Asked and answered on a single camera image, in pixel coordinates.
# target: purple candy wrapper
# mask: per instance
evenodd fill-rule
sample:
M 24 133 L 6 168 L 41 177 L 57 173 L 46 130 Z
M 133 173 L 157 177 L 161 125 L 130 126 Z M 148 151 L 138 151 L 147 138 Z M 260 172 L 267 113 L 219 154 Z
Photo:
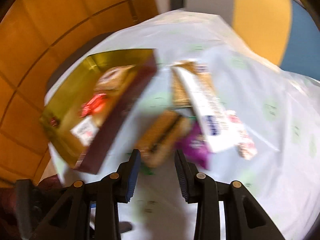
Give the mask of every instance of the purple candy wrapper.
M 177 143 L 177 148 L 181 149 L 193 163 L 208 169 L 209 150 L 204 141 L 201 128 L 198 122 L 194 123 L 190 133 Z

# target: yellow wall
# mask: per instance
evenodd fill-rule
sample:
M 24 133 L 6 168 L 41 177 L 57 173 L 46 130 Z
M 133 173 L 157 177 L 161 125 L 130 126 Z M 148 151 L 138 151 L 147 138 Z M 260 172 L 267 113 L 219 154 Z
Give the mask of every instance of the yellow wall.
M 155 15 L 154 0 L 15 1 L 0 22 L 0 180 L 37 183 L 50 159 L 38 119 L 53 71 L 91 38 Z

